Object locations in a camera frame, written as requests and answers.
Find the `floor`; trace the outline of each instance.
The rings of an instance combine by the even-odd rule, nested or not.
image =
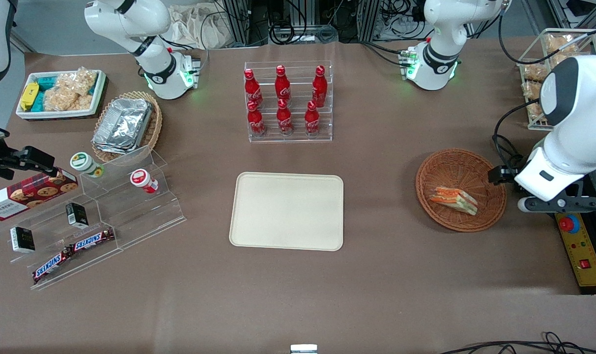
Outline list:
[[[534,34],[522,1],[514,0],[505,16],[505,36]],[[196,0],[163,0],[165,5],[190,4]],[[15,16],[15,32],[35,51],[58,56],[122,53],[123,48],[94,34],[84,20],[86,0],[20,0]],[[497,36],[496,24],[482,38]],[[0,83],[0,127],[5,127],[16,98],[23,87],[25,74],[22,53],[12,50],[12,66]]]

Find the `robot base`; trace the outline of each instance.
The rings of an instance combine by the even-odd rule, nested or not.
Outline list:
[[[194,88],[197,83],[194,74],[197,69],[194,70],[191,57],[178,52],[173,52],[172,56],[176,59],[176,69],[165,80],[165,83],[154,83],[145,74],[149,88],[154,90],[156,96],[162,99],[176,99],[189,89]]]
[[[409,47],[408,51],[410,53],[415,53],[417,57],[414,60],[414,63],[412,63],[411,67],[401,68],[401,71],[405,70],[404,76],[408,80],[414,81],[418,87],[426,90],[438,90],[445,87],[446,83],[448,83],[453,77],[457,63],[451,66],[450,69],[444,65],[444,72],[441,74],[436,74],[433,68],[428,65],[423,55],[424,49],[427,45],[427,42],[422,42],[415,47]]]

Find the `brown table surface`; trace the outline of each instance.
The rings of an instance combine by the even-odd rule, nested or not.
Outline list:
[[[514,38],[509,49],[522,52],[531,40]],[[210,57],[199,89],[159,101],[156,150],[188,220],[41,292],[0,256],[0,352],[280,353],[316,343],[321,353],[429,354],[539,340],[541,331],[596,348],[596,296],[574,295],[549,217],[518,211],[510,191],[495,226],[454,233],[415,197],[415,173],[433,151],[467,148],[499,163],[489,136],[523,98],[496,40],[469,41],[457,75],[436,92],[403,82],[360,45],[266,45]],[[312,59],[333,60],[333,141],[250,144],[244,62]],[[107,73],[106,101],[147,90],[130,55],[26,56],[27,73],[80,65]],[[522,152],[543,136],[525,121],[517,112],[502,126]],[[8,142],[40,147],[66,168],[73,153],[91,151],[94,124],[12,117]],[[232,246],[234,186],[244,171],[340,176],[343,247]]]

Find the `wicker basket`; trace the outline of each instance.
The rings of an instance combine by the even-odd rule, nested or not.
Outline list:
[[[149,145],[150,148],[154,148],[154,146],[156,146],[156,143],[158,142],[160,128],[163,127],[163,114],[160,112],[160,107],[158,106],[158,102],[156,102],[156,99],[146,92],[138,91],[121,94],[116,99],[118,98],[142,98],[152,104],[154,109],[152,110],[151,115],[149,116],[150,121],[147,124],[147,129],[145,130],[145,134],[143,135],[143,139],[141,141],[140,146]],[[99,120],[96,123],[95,132],[99,129],[99,126],[101,125],[101,122],[103,120],[103,116],[105,116],[105,112],[108,110],[113,101],[114,99],[110,103],[108,103],[108,105],[105,108],[103,108],[101,114],[99,115]],[[98,157],[104,163],[114,160],[117,157],[121,156],[121,154],[101,151],[98,148],[96,148],[95,145],[93,145],[93,151],[95,152],[96,157]]]
[[[461,148],[447,148],[433,153],[418,169],[416,193],[422,207],[449,229],[473,233],[493,226],[501,219],[507,203],[505,187],[488,182],[488,160]],[[429,201],[438,186],[459,188],[478,202],[477,215],[472,216],[448,206]]]

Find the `coca-cola bottle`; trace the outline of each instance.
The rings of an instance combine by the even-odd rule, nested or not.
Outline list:
[[[280,134],[282,134],[282,136],[288,137],[293,134],[291,112],[287,109],[287,101],[285,99],[278,99],[276,118],[278,119],[278,128],[280,128]]]
[[[252,135],[260,138],[265,135],[265,125],[262,122],[262,114],[258,110],[256,101],[251,99],[248,102],[248,123],[250,124],[250,130]]]
[[[274,86],[276,87],[276,97],[287,101],[287,107],[291,106],[291,83],[289,83],[289,79],[284,74],[283,65],[276,67],[276,82]]]
[[[315,79],[313,80],[313,102],[315,102],[316,107],[324,107],[328,85],[329,83],[324,77],[324,67],[318,65],[315,68]]]
[[[320,114],[317,112],[315,106],[315,102],[309,101],[307,104],[307,112],[304,114],[305,128],[309,139],[320,134]]]
[[[262,104],[262,94],[260,94],[260,85],[255,79],[255,73],[252,69],[246,69],[243,72],[246,77],[246,94],[248,95],[248,101],[253,100],[257,106]]]

